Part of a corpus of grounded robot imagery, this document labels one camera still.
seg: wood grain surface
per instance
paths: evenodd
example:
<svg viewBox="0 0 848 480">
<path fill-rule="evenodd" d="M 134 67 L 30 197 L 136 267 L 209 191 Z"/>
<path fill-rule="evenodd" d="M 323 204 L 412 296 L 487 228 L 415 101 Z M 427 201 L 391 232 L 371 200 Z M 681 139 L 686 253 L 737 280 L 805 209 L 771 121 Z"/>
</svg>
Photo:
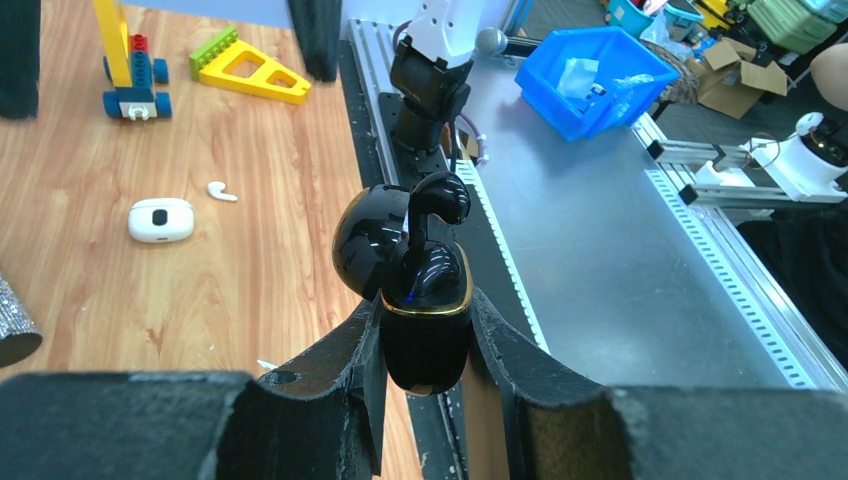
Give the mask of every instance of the wood grain surface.
<svg viewBox="0 0 848 480">
<path fill-rule="evenodd" d="M 126 8 L 170 66 L 174 118 L 106 117 L 103 46 L 88 1 L 43 0 L 37 120 L 0 121 L 0 272 L 44 334 L 0 379 L 33 370 L 246 370 L 281 364 L 357 303 L 335 275 L 333 231 L 360 190 L 341 85 L 293 106 L 194 83 L 187 57 L 227 25 Z M 304 72 L 292 32 L 237 25 Z M 227 183 L 238 203 L 210 198 Z M 185 198 L 194 234 L 144 245 L 138 200 Z M 421 478 L 404 395 L 390 387 L 384 478 Z"/>
</svg>

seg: silver cylinder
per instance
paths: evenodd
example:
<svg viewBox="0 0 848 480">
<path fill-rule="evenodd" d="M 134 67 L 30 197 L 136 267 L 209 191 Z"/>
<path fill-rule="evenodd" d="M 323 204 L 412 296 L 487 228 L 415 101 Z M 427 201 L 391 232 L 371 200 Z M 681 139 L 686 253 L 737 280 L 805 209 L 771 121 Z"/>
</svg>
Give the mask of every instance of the silver cylinder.
<svg viewBox="0 0 848 480">
<path fill-rule="evenodd" d="M 41 345 L 41 332 L 0 275 L 0 367 L 17 363 Z"/>
</svg>

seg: blue toy wheel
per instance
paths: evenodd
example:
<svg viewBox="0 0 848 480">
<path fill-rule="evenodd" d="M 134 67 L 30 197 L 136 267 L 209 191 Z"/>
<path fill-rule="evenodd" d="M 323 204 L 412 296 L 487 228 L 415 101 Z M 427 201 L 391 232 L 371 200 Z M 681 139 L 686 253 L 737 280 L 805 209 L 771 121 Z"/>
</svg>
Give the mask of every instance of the blue toy wheel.
<svg viewBox="0 0 848 480">
<path fill-rule="evenodd" d="M 121 104 L 118 102 L 118 94 L 116 92 L 103 92 L 103 110 L 111 118 L 124 117 L 121 113 Z"/>
<path fill-rule="evenodd" d="M 168 63 L 164 58 L 153 60 L 153 79 L 156 83 L 168 83 Z"/>
<path fill-rule="evenodd" d="M 112 81 L 112 72 L 109 70 L 109 60 L 106 58 L 105 55 L 103 56 L 103 71 L 106 72 L 106 78 L 108 78 L 109 81 L 111 82 Z"/>
<path fill-rule="evenodd" d="M 173 111 L 171 110 L 171 96 L 165 92 L 156 93 L 156 116 L 161 118 L 171 118 Z"/>
</svg>

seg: cardboard box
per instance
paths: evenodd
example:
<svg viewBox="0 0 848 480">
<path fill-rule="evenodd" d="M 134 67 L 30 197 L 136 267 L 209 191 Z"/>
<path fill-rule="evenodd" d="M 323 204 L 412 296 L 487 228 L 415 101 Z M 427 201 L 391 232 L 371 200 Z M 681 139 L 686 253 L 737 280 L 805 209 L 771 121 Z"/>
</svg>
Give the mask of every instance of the cardboard box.
<svg viewBox="0 0 848 480">
<path fill-rule="evenodd" d="M 757 51 L 725 38 L 704 51 L 704 60 L 686 65 L 698 77 L 698 102 L 713 110 L 742 118 L 765 92 L 786 96 L 787 77 L 771 62 L 768 67 L 751 63 Z"/>
</svg>

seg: black cloth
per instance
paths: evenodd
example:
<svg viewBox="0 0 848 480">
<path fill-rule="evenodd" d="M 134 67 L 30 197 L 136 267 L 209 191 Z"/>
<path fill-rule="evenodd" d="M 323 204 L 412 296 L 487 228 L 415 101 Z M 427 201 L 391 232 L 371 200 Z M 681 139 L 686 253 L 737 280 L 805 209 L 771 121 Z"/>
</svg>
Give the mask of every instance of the black cloth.
<svg viewBox="0 0 848 480">
<path fill-rule="evenodd" d="M 848 368 L 848 211 L 748 222 L 742 236 Z"/>
</svg>

